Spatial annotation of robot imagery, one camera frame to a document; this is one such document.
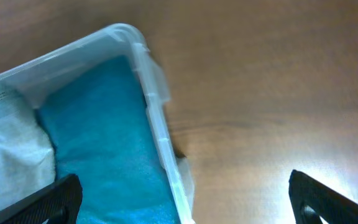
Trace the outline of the blue jeans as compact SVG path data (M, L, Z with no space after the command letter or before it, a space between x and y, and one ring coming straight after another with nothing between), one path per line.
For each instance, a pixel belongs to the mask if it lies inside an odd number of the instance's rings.
M37 115L58 177L83 188L78 223L178 223L144 94L128 59L108 60L48 96Z

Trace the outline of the light grey jeans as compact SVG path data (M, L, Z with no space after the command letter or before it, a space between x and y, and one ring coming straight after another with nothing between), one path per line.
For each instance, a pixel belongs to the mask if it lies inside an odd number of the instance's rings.
M54 180L53 147L34 110L17 90L0 85L0 211Z

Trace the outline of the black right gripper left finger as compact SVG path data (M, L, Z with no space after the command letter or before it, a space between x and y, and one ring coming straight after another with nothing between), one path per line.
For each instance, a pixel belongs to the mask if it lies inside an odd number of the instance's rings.
M79 177L69 174L0 211L0 224L76 224L83 199Z

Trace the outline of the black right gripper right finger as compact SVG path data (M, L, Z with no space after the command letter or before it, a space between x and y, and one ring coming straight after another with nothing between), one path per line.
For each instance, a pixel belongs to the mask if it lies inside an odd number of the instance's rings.
M297 224L321 224L323 220L358 224L357 203L303 172L291 172L288 194Z

